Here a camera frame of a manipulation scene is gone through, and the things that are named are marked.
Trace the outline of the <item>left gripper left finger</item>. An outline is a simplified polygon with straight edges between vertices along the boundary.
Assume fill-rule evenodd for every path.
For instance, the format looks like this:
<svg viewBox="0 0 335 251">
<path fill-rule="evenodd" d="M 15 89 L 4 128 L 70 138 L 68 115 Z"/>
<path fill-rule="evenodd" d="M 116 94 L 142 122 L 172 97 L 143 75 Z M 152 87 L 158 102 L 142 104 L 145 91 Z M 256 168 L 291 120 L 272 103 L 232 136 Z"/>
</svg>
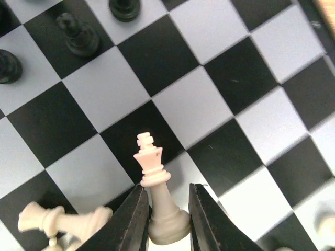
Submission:
<svg viewBox="0 0 335 251">
<path fill-rule="evenodd" d="M 136 185 L 111 219 L 79 250 L 145 250 L 148 218 L 148 194 Z"/>
</svg>

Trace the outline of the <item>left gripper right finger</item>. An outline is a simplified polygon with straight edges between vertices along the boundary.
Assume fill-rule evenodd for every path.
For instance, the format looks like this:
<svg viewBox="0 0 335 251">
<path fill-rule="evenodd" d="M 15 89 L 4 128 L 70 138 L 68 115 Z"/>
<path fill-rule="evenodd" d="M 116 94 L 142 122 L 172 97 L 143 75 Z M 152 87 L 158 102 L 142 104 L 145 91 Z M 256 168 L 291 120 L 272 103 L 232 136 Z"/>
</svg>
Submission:
<svg viewBox="0 0 335 251">
<path fill-rule="evenodd" d="M 223 212 L 202 184 L 189 185 L 191 250 L 260 251 Z"/>
</svg>

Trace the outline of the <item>white king chess piece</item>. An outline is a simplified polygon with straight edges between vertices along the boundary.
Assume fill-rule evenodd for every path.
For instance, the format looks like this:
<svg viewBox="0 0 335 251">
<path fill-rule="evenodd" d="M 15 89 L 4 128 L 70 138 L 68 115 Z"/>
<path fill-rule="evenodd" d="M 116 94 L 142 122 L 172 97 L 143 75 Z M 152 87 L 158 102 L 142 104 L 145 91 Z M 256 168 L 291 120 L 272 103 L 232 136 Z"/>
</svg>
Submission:
<svg viewBox="0 0 335 251">
<path fill-rule="evenodd" d="M 137 135 L 138 153 L 133 157 L 142 168 L 140 185 L 150 189 L 152 214 L 149 221 L 149 237 L 156 245 L 168 245 L 182 240 L 190 232 L 188 212 L 173 200 L 166 182 L 171 174 L 161 162 L 162 147 L 156 147 L 149 132 Z"/>
</svg>

